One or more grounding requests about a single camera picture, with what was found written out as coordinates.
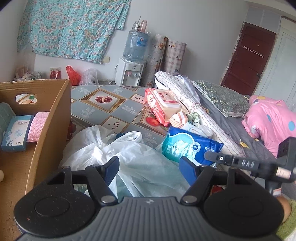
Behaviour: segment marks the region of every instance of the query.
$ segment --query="white door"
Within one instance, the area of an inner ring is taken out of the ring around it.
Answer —
[[[294,31],[280,28],[270,60],[255,94],[282,99],[290,110],[293,111],[295,107],[296,111],[296,33]]]

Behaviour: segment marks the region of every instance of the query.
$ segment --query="gray bed sheet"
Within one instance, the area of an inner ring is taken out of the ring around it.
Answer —
[[[240,140],[247,144],[250,148],[244,148],[247,157],[256,160],[276,161],[272,153],[261,143],[255,141],[245,130],[242,125],[242,118],[225,117],[214,105],[207,100],[199,90],[197,90],[188,78],[184,77],[184,85],[190,90],[193,96],[198,95],[201,105],[209,110],[211,118],[220,126],[220,128],[231,136],[231,138],[240,145]],[[296,184],[284,183],[282,185],[282,193],[289,198],[296,199]]]

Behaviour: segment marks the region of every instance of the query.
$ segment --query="pink knitted item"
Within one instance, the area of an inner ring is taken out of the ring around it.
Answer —
[[[49,112],[38,112],[31,123],[27,142],[37,142],[46,122]]]

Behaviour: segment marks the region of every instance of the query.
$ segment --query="door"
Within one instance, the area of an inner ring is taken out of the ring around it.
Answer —
[[[291,111],[296,111],[295,64],[296,33],[281,27],[270,61],[255,94],[282,99]]]
[[[265,68],[275,36],[274,32],[245,23],[221,85],[243,95],[252,95]]]

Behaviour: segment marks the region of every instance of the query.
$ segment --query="black device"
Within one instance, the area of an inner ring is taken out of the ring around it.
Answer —
[[[269,188],[262,188],[238,167],[275,186],[292,182],[295,141],[290,137],[280,144],[280,164],[205,154],[232,166],[228,172],[196,166],[182,157],[180,171],[191,187],[179,202],[175,197],[125,197],[119,203],[108,187],[119,170],[117,157],[84,171],[62,167],[16,204],[14,217],[23,233],[18,241],[280,240],[275,233],[284,216],[281,204]],[[279,176],[279,168],[289,171],[290,177]],[[86,184],[90,197],[74,190],[73,184]],[[211,195],[213,185],[226,188]]]

